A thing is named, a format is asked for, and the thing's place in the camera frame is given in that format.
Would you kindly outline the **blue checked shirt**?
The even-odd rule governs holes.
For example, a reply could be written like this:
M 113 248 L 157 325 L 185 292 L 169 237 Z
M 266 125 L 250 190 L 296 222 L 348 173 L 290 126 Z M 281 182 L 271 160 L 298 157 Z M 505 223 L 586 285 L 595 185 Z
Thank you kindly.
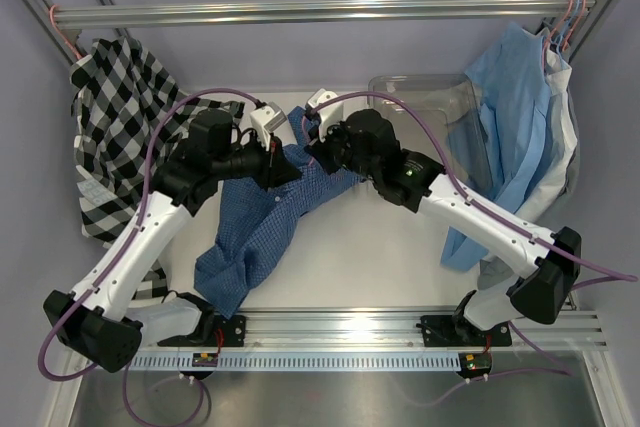
M 361 181 L 343 169 L 328 175 L 309 167 L 304 147 L 310 123 L 304 109 L 294 108 L 288 122 L 295 142 L 284 152 L 302 177 L 269 191 L 250 178 L 224 182 L 214 245 L 195 262 L 195 290 L 225 318 L 235 315 L 249 291 L 276 268 L 299 219 Z

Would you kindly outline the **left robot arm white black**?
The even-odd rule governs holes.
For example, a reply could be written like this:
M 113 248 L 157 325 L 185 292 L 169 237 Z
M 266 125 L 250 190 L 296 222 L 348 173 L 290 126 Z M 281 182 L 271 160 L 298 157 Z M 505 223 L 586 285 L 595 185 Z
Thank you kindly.
M 202 346 L 212 339 L 215 310 L 193 294 L 141 308 L 130 302 L 165 247 L 215 195 L 220 182 L 250 178 L 269 190 L 300 178 L 275 134 L 287 120 L 285 113 L 267 104 L 249 118 L 249 139 L 240 143 L 229 113 L 211 109 L 196 116 L 101 261 L 71 292 L 54 290 L 46 298 L 43 308 L 52 325 L 46 344 L 58 339 L 95 365 L 117 372 L 144 346 L 174 338 Z

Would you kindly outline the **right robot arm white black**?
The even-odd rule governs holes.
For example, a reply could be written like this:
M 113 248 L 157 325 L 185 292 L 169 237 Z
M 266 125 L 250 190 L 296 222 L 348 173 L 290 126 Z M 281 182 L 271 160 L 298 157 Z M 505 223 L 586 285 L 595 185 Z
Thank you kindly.
M 464 186 L 430 157 L 400 146 L 391 123 L 366 109 L 307 108 L 314 121 L 307 151 L 328 173 L 351 171 L 369 180 L 387 202 L 437 216 L 505 262 L 511 278 L 469 292 L 451 317 L 462 343 L 474 344 L 494 327 L 524 317 L 553 324 L 580 272 L 580 235 L 536 226 Z

